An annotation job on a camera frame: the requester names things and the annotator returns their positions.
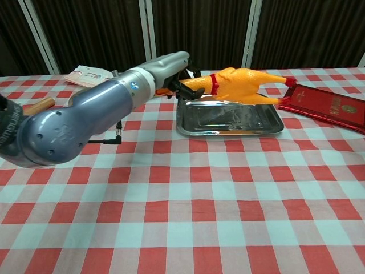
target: black curtain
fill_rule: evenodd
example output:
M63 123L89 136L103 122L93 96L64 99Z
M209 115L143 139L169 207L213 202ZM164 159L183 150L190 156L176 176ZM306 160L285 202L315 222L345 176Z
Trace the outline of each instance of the black curtain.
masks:
M49 74L22 9L15 0L0 3L0 76Z
M58 63L124 71L145 62L137 0L33 0Z
M202 70L241 67L251 0L154 0L157 56L185 50Z
M356 67L364 0L263 0L252 69Z

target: red box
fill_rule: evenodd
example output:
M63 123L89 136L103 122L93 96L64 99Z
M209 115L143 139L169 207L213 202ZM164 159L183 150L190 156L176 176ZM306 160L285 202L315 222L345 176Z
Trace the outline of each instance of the red box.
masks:
M365 101L297 84L288 89L278 109L318 119L365 134Z

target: wooden stick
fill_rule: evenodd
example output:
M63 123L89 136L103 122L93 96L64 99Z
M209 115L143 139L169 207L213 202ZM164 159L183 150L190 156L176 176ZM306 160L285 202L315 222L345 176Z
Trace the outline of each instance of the wooden stick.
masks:
M30 107L27 107L26 109L24 109L23 113L27 116L33 116L43 110L47 110L48 108L53 107L55 104L56 102L53 100L53 98L46 98Z

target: rubber chicken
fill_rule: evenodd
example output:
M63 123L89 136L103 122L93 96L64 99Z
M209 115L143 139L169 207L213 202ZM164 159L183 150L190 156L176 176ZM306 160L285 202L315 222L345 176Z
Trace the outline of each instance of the rubber chicken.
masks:
M226 68L209 76L180 80L192 90L205 89L215 100L240 104L280 104L282 99L268 98L258 94L260 85L282 83L288 87L295 85L293 78L284 78L248 68ZM168 89L156 91L157 96L173 95Z

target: red and white tablecloth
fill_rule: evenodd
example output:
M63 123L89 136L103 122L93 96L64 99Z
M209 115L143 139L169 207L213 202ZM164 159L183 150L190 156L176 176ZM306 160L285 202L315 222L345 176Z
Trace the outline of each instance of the red and white tablecloth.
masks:
M365 100L365 68L267 72ZM23 105L78 90L0 78ZM37 170L0 159L0 273L365 273L364 135L278 113L276 136L195 139L156 98L123 120L121 145Z

